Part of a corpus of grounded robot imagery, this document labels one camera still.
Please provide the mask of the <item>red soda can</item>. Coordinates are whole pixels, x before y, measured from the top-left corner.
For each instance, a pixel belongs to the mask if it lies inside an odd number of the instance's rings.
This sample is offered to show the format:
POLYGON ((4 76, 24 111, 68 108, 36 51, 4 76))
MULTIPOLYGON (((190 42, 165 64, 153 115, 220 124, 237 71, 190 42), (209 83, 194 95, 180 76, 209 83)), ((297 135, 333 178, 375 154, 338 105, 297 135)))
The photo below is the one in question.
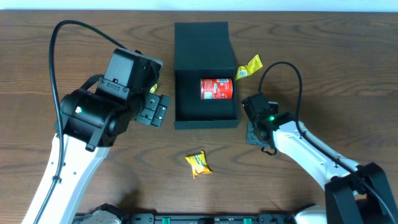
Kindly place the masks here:
POLYGON ((206 78, 200 80, 202 100, 232 99, 233 81, 230 78, 206 78))

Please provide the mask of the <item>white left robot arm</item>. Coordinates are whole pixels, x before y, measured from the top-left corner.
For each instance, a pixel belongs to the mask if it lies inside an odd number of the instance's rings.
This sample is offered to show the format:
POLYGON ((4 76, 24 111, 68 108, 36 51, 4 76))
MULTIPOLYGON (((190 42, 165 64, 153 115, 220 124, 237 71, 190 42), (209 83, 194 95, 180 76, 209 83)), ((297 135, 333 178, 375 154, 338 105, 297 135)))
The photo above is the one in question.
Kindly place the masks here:
POLYGON ((130 121, 161 126, 170 98, 151 93, 81 88, 61 104, 62 126, 24 223, 71 223, 97 168, 130 121))

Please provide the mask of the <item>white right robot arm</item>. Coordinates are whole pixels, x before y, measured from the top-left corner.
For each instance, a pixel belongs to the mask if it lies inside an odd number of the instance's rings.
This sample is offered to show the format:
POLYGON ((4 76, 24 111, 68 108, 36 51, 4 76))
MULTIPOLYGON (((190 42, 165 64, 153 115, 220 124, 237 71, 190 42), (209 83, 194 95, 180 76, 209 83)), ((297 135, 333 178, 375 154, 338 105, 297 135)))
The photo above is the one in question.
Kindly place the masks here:
POLYGON ((379 165, 342 156, 289 112, 260 109, 246 114, 257 139, 293 159, 325 193, 325 206, 296 213, 296 223, 397 223, 397 205, 379 165))

